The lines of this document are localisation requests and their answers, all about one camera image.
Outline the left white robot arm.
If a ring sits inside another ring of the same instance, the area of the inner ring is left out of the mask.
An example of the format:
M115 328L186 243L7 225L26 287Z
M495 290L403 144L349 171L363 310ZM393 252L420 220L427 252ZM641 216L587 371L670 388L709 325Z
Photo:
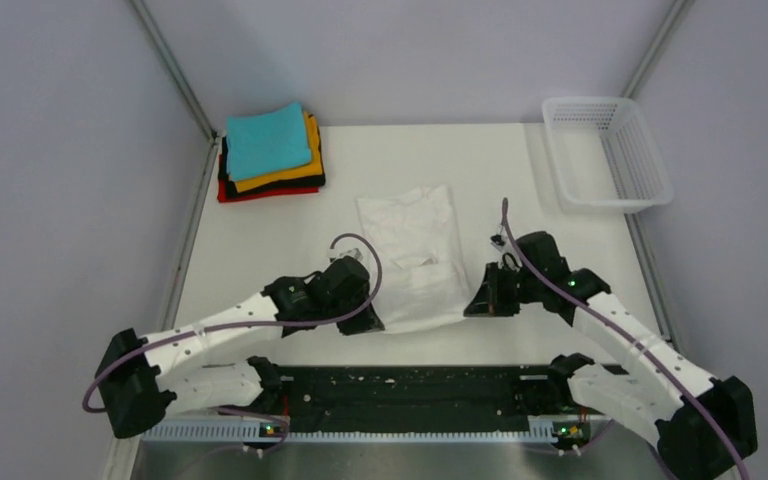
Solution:
M281 408L278 368L262 356L237 355L261 342L334 324L346 335L382 324L371 305L370 272L344 256L306 277L283 276L261 291L191 325L145 336L116 334L96 371L93 389L113 435L145 433L167 417L196 410Z

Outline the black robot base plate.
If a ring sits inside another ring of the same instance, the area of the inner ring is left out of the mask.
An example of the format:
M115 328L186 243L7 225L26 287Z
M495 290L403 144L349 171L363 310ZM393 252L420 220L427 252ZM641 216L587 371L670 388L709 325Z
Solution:
M595 412L546 365L272 366L248 408L287 418L293 433L525 432L533 417Z

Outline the white t shirt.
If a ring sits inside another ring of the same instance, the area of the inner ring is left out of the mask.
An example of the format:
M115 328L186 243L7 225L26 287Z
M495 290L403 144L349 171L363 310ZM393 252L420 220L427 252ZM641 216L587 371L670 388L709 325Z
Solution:
M383 267L373 307L384 331L406 334L463 321L471 296L450 188L360 197L356 207Z

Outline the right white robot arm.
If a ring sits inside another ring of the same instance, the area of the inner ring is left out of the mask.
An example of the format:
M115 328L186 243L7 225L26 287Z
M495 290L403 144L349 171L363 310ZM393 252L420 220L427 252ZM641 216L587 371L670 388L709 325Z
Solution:
M530 381L533 415L577 407L610 417L642 438L675 479L716 479L758 449L752 392L718 379L677 352L622 304L590 269L573 270L545 231L491 238L501 258L486 265L467 317L512 317L538 304L607 352L615 374L582 353L560 354Z

